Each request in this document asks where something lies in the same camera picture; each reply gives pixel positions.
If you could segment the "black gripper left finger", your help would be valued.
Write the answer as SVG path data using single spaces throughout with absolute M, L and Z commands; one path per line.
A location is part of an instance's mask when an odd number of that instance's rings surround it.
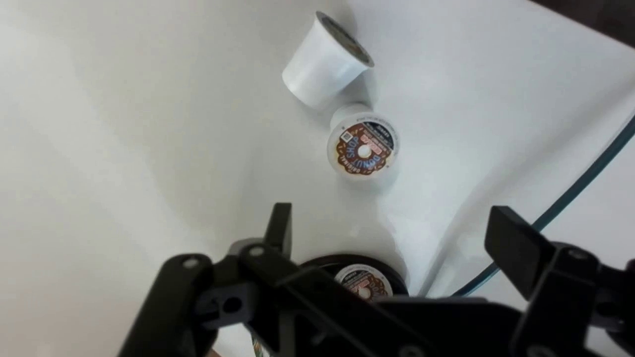
M 289 256 L 291 252 L 291 205 L 275 203 L 267 220 L 263 242 L 275 252 Z

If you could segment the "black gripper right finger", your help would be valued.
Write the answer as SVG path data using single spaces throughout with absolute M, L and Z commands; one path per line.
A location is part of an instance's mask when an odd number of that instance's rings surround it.
M 521 298 L 531 296 L 555 252 L 553 244 L 509 207 L 489 210 L 483 248 Z

